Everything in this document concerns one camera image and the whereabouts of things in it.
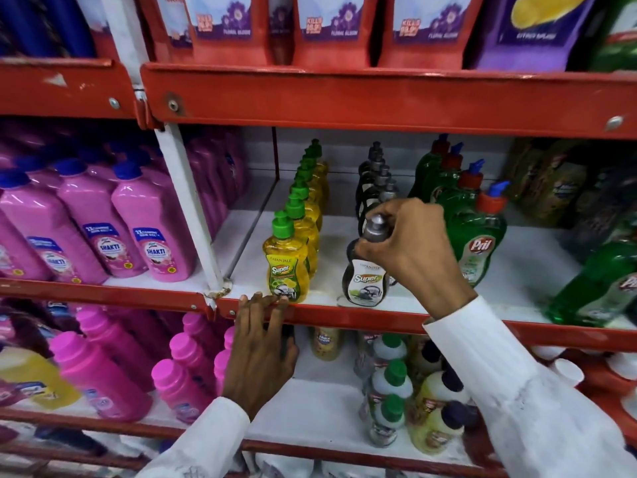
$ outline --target yellow dish soap bottle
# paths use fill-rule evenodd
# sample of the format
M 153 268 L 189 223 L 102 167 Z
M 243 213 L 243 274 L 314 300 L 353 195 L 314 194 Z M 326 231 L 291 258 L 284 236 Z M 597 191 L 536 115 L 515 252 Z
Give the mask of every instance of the yellow dish soap bottle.
M 327 204 L 327 198 L 325 193 L 323 193 L 323 180 L 318 173 L 315 172 L 315 169 L 316 161 L 314 161 L 314 159 L 301 159 L 301 165 L 296 168 L 296 174 L 304 179 L 309 188 L 315 189 L 315 201 L 320 206 L 320 210 L 324 211 Z
M 319 229 L 311 218 L 305 216 L 305 203 L 296 194 L 291 195 L 285 203 L 285 213 L 294 222 L 294 235 L 308 246 L 308 262 L 310 263 L 310 278 L 312 278 L 319 264 L 317 255 Z
M 314 221 L 320 231 L 323 227 L 323 212 L 320 210 L 318 202 L 311 197 L 309 186 L 302 181 L 295 180 L 290 192 L 303 201 L 305 204 L 305 215 Z
M 319 160 L 317 159 L 316 152 L 312 152 L 312 147 L 309 147 L 305 150 L 305 154 L 303 155 L 303 159 L 301 159 L 301 164 L 303 161 L 312 161 L 310 164 L 314 166 L 314 174 L 318 176 L 318 180 L 321 183 L 321 189 L 323 190 L 323 198 L 327 202 L 329 199 L 329 184 L 327 182 L 327 166 L 324 163 L 321 163 L 319 166 Z
M 0 351 L 0 378 L 13 383 L 24 396 L 44 409 L 58 409 L 82 395 L 60 377 L 60 372 L 41 355 L 20 347 Z
M 308 247 L 294 236 L 294 222 L 285 211 L 276 211 L 272 236 L 263 243 L 266 254 L 267 286 L 273 295 L 286 296 L 300 303 L 310 289 Z

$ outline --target hand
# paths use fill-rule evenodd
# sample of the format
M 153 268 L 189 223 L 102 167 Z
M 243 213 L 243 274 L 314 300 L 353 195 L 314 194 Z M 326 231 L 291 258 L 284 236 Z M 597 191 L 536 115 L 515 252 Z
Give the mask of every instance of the hand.
M 366 216 L 376 214 L 387 217 L 392 236 L 382 243 L 361 238 L 356 253 L 381 265 L 432 317 L 446 317 L 477 297 L 458 267 L 439 204 L 393 199 Z
M 281 329 L 287 297 L 279 300 L 267 330 L 263 329 L 263 312 L 276 300 L 277 297 L 263 297 L 260 292 L 250 300 L 245 295 L 239 298 L 235 340 L 222 396 L 241 406 L 251 421 L 292 377 L 299 356 L 299 349 L 290 337 L 285 359 L 281 359 Z

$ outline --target blue nozzle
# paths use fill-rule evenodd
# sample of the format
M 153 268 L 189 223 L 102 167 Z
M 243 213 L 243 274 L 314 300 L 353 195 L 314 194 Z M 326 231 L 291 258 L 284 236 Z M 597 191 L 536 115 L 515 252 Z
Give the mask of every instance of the blue nozzle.
M 469 165 L 469 169 L 468 171 L 472 174 L 472 175 L 479 175 L 480 171 L 482 170 L 482 165 L 484 165 L 484 159 L 479 159 L 475 162 L 472 162 Z
M 451 150 L 449 151 L 451 154 L 459 154 L 462 151 L 464 143 L 458 143 L 455 146 L 451 146 Z
M 510 181 L 500 181 L 499 183 L 493 183 L 487 190 L 487 196 L 492 198 L 498 198 L 502 195 L 502 192 L 506 189 L 506 187 L 511 184 Z

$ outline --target dish soap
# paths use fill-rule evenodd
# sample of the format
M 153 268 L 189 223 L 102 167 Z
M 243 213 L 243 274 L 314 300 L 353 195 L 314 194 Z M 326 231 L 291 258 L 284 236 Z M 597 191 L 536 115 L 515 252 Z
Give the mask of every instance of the dish soap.
M 445 221 L 465 207 L 473 207 L 480 192 L 483 175 L 480 172 L 484 159 L 479 159 L 460 173 L 458 186 L 445 188 L 436 199 L 436 203 L 445 209 Z
M 408 198 L 418 198 L 420 195 L 420 189 L 422 183 L 429 174 L 429 171 L 440 165 L 442 156 L 449 152 L 449 146 L 451 145 L 447 138 L 449 134 L 440 134 L 438 138 L 431 145 L 431 151 L 426 153 L 418 161 L 416 165 L 416 177 L 413 181 L 413 186 L 409 192 Z
M 451 147 L 449 154 L 443 156 L 439 171 L 431 171 L 422 185 L 420 199 L 424 202 L 436 202 L 445 188 L 455 188 L 460 179 L 462 166 L 462 150 L 464 144 L 458 143 Z
M 362 176 L 363 174 L 367 173 L 370 170 L 370 164 L 373 160 L 377 158 L 377 155 L 380 155 L 380 157 L 382 157 L 383 148 L 380 147 L 380 143 L 378 141 L 374 141 L 371 144 L 370 152 L 367 156 L 367 160 L 363 161 L 359 165 L 359 176 Z
M 591 255 L 584 269 L 546 309 L 557 324 L 604 327 L 637 295 L 637 245 L 611 241 Z
M 263 243 L 266 254 L 267 286 L 273 295 L 286 296 L 300 303 L 310 288 L 308 247 L 294 236 L 294 222 L 285 211 L 276 211 L 272 236 Z
M 395 179 L 388 179 L 385 186 L 382 187 L 382 189 L 380 190 L 378 198 L 369 198 L 365 202 L 365 212 L 359 217 L 359 236 L 362 236 L 363 232 L 365 231 L 365 227 L 367 226 L 366 215 L 369 211 L 376 208 L 378 205 L 389 201 L 390 199 L 398 198 L 398 188 L 395 184 Z
M 308 263 L 310 264 L 310 279 L 314 277 L 319 263 L 319 231 L 316 224 L 305 216 L 305 204 L 297 195 L 292 195 L 285 203 L 285 213 L 294 222 L 294 234 L 308 246 Z
M 290 193 L 293 196 L 298 196 L 305 205 L 305 215 L 309 217 L 317 226 L 320 231 L 323 226 L 323 214 L 320 210 L 319 204 L 312 197 L 309 186 L 303 181 L 294 179 L 294 184 L 290 188 Z
M 380 168 L 382 168 L 383 166 L 385 166 L 385 160 L 380 153 L 376 152 L 374 154 L 374 159 L 370 160 L 369 170 L 362 173 L 361 177 L 359 178 L 359 183 L 356 186 L 356 217 L 359 216 L 359 205 L 362 201 L 362 194 L 365 192 L 365 190 L 371 188 L 374 185 L 376 176 L 380 174 Z
M 362 237 L 372 243 L 385 241 L 389 225 L 383 215 L 374 215 L 365 227 Z M 358 256 L 354 251 L 358 239 L 347 245 L 349 265 L 343 274 L 343 294 L 347 300 L 363 307 L 375 307 L 387 294 L 387 273 L 383 267 Z
M 506 220 L 501 214 L 506 205 L 502 192 L 508 181 L 491 185 L 478 194 L 475 208 L 466 208 L 451 215 L 447 234 L 458 265 L 472 287 L 487 274 L 491 255 L 505 237 Z
M 374 184 L 369 185 L 361 194 L 361 201 L 356 208 L 357 216 L 359 218 L 361 218 L 361 216 L 365 217 L 370 205 L 374 202 L 378 202 L 380 192 L 383 191 L 383 188 L 391 177 L 392 173 L 389 172 L 389 166 L 381 166 L 376 178 L 374 179 Z

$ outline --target green cap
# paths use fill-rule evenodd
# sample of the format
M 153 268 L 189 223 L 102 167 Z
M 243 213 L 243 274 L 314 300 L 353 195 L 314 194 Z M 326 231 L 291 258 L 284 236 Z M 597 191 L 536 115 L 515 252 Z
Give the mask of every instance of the green cap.
M 294 184 L 291 190 L 291 194 L 298 196 L 300 199 L 306 200 L 310 197 L 310 187 L 303 181 L 297 181 L 296 178 L 294 178 Z
M 387 421 L 396 423 L 400 421 L 404 413 L 404 401 L 395 394 L 389 394 L 383 399 L 380 405 L 380 412 Z
M 385 369 L 385 379 L 390 385 L 397 387 L 402 385 L 407 377 L 407 366 L 400 359 L 389 361 Z
M 314 169 L 317 166 L 317 160 L 316 157 L 314 156 L 308 156 L 307 154 L 305 156 L 303 156 L 303 159 L 301 159 L 301 167 L 303 169 Z
M 275 218 L 272 220 L 272 234 L 279 240 L 287 240 L 294 236 L 294 222 L 285 211 L 275 211 Z
M 303 181 L 310 181 L 312 179 L 312 173 L 314 172 L 313 170 L 314 168 L 304 168 L 302 166 L 299 166 L 298 168 L 296 168 L 296 176 L 300 176 L 302 177 Z
M 305 216 L 305 203 L 298 194 L 291 194 L 285 203 L 285 212 L 293 220 L 300 220 Z
M 383 334 L 383 337 L 381 338 L 383 340 L 383 344 L 387 347 L 391 347 L 392 349 L 400 347 L 402 343 L 402 339 L 398 334 Z

